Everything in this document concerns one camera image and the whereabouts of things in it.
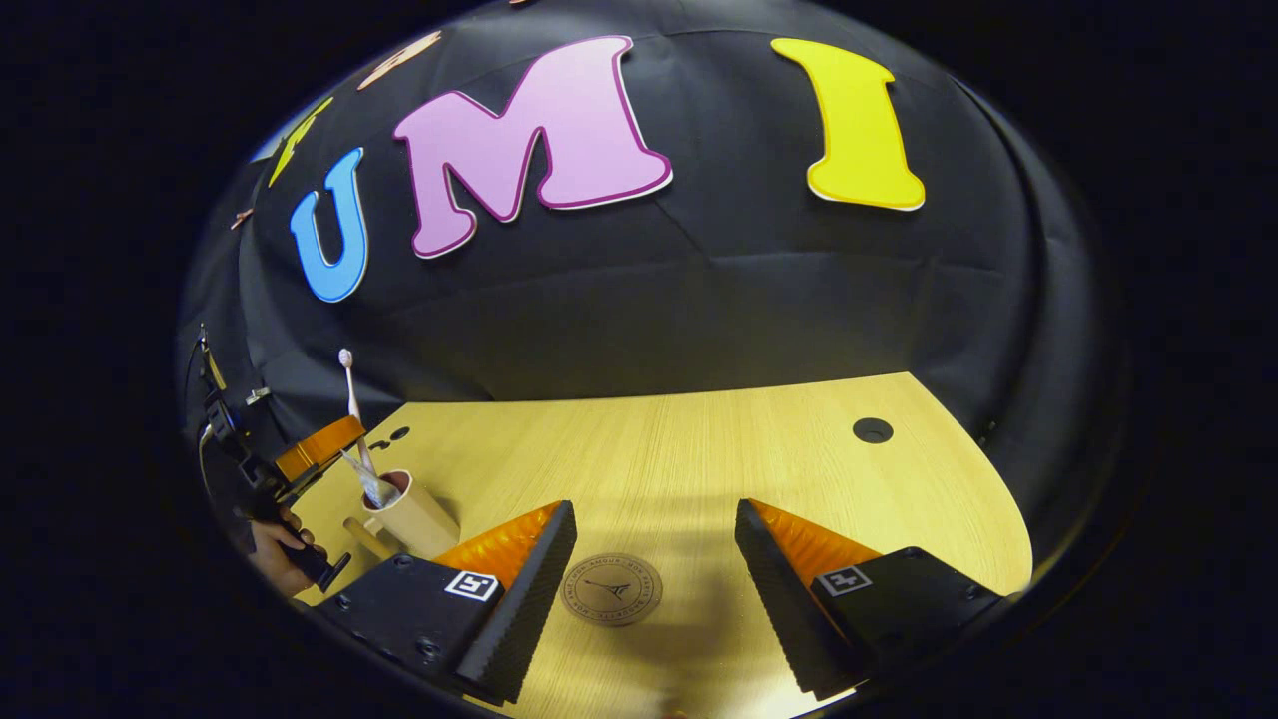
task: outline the light wood tabletop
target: light wood tabletop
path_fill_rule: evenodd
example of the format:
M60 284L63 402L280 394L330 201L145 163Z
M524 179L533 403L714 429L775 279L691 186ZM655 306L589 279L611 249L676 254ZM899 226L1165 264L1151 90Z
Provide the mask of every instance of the light wood tabletop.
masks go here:
M892 438L864 443L874 418ZM470 539L560 499L573 502L571 567L601 553L652 564L651 616L599 627L556 599L515 718L774 718L818 702L799 691L732 539L736 503L758 499L879 553L918 545L987 587L1030 580L1029 533L985 456L911 375L610 400L410 404L368 434ZM343 527L367 518L339 464L294 511L331 556L353 559L328 596L380 562ZM299 599L322 602L316 589Z

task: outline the pink letter m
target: pink letter m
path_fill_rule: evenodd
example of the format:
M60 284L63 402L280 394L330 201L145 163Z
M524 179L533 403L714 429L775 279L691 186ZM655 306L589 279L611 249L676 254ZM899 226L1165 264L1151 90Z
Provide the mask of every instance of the pink letter m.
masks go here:
M670 160L644 144L621 80L621 55L633 46L604 36L551 50L528 68L501 115L449 92L404 117L395 137L408 142L417 194L413 250L438 257L474 235L475 215L458 207L450 171L492 216L514 220L538 134L548 166L537 197L547 207L590 207L665 186Z

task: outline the human hand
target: human hand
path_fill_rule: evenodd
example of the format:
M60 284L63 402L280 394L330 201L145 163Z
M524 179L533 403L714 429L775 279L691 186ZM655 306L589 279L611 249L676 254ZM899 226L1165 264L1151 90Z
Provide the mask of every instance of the human hand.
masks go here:
M249 527L253 531L253 547L256 549L253 554L248 556L248 561L257 567L258 572L266 576L276 590L285 596L294 596L314 582L302 573L302 570L289 559L289 556L284 554L280 544L290 549L304 549L307 545L312 545L325 559L328 559L328 552L314 544L314 536L309 530L302 529L302 520L293 512L289 512L288 507L280 507L280 520L296 530L302 535L302 541L298 541L296 538L280 525L249 521Z

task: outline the cup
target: cup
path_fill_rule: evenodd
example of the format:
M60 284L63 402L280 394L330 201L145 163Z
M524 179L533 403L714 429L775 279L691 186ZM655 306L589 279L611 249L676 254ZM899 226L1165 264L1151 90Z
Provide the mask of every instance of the cup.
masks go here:
M412 474L406 470L391 470L381 475L381 479L395 485L400 496L377 510L368 502L368 496L360 493L360 502L369 517L364 529L376 535L378 529L385 527L409 554L422 559L433 559L458 545L461 527L449 517L426 487L413 481Z

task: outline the finger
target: finger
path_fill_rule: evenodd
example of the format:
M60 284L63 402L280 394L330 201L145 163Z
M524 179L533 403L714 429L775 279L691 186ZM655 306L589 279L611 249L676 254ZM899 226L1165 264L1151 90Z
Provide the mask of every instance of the finger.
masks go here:
M307 548L307 545L302 544L302 541L298 538L290 535L289 531L285 530L284 527L281 527L280 525L265 525L263 524L262 525L262 534L265 534L266 536L268 536L268 538L273 539L275 541L282 544L284 547L288 547L289 549L305 549Z

